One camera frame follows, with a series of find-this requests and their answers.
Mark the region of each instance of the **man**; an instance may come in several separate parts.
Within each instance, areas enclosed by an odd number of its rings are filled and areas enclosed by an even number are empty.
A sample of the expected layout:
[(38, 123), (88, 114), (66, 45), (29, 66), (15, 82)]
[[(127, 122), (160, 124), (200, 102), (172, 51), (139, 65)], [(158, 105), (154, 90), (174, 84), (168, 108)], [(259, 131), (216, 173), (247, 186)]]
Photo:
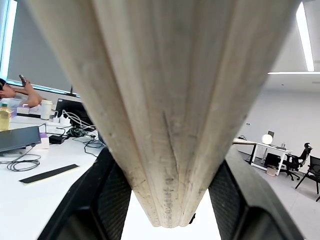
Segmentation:
[[(27, 97), (18, 96), (17, 93), (27, 95)], [(38, 106), (42, 100), (44, 98), (34, 90), (28, 80), (25, 83), (24, 89), (22, 89), (11, 87), (5, 80), (0, 78), (0, 103), (8, 103), (10, 108), (16, 108), (23, 104), (33, 108)]]

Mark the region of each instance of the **table lamp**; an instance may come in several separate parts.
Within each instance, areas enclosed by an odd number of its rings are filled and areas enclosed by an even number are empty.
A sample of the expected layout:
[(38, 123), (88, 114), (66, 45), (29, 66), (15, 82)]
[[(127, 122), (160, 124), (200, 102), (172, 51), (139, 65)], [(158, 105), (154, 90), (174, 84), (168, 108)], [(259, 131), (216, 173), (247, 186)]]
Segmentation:
[(263, 143), (263, 144), (267, 144), (267, 145), (271, 144), (271, 143), (272, 143), (272, 140), (273, 140), (273, 138), (272, 138), (272, 136), (269, 135), (269, 134), (265, 134), (265, 135), (263, 135), (262, 138), (261, 138), (262, 143)]

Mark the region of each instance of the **yellow bottle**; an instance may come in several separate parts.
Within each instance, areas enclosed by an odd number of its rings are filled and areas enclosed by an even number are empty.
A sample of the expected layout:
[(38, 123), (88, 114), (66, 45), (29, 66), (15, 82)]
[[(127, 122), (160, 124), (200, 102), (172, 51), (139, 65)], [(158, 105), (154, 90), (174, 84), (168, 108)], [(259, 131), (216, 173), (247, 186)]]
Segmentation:
[(0, 108), (0, 132), (9, 130), (11, 110), (7, 103), (2, 103)]

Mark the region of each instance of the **smartphone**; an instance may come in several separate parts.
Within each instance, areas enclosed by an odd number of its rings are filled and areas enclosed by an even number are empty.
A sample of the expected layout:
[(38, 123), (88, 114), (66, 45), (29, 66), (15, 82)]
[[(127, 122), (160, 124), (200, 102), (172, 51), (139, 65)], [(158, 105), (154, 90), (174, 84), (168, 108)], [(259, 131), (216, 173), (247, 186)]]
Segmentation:
[(22, 74), (19, 74), (19, 78), (21, 79), (21, 82), (22, 82), (22, 86), (26, 86), (26, 78), (22, 75)]

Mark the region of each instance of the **wooden beam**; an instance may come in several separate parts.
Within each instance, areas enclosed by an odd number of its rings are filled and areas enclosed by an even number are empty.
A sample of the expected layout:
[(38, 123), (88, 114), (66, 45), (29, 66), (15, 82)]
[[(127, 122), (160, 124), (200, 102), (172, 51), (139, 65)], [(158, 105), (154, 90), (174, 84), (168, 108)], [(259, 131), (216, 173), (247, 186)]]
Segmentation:
[(28, 0), (154, 226), (186, 226), (297, 0)]

